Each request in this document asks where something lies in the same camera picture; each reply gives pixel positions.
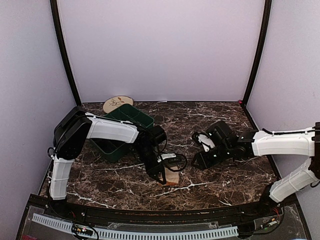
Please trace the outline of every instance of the dark green plastic container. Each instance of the dark green plastic container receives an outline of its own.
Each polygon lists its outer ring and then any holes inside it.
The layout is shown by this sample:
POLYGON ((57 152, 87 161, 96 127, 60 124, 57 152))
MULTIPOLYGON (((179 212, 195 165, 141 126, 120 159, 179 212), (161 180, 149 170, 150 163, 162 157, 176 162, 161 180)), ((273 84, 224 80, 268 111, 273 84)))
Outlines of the dark green plastic container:
MULTIPOLYGON (((109 119, 130 121, 151 128, 155 120, 130 104, 124 104, 105 115, 109 119)), ((91 143, 98 148, 109 163, 115 163, 130 151, 130 145, 123 141, 94 138, 91 143)))

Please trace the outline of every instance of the marble tabletop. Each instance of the marble tabletop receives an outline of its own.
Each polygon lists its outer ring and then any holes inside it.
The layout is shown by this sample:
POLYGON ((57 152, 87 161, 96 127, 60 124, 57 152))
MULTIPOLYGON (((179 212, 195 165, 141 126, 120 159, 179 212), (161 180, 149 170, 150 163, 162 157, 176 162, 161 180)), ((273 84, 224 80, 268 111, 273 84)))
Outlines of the marble tabletop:
MULTIPOLYGON (((67 200, 101 208, 145 211, 196 210, 234 206, 259 200, 265 186, 276 181, 265 156, 249 160, 225 160, 201 171, 190 166, 201 151, 191 139, 216 121, 225 121, 233 130, 252 129, 236 102, 136 102, 134 106, 154 118, 167 134, 167 152, 184 154, 189 163, 179 173, 177 186, 160 186, 145 172, 131 153, 108 163, 88 141, 72 165, 67 200)), ((103 116, 103 103, 83 107, 103 116)), ((46 195, 48 181, 40 195, 46 195)))

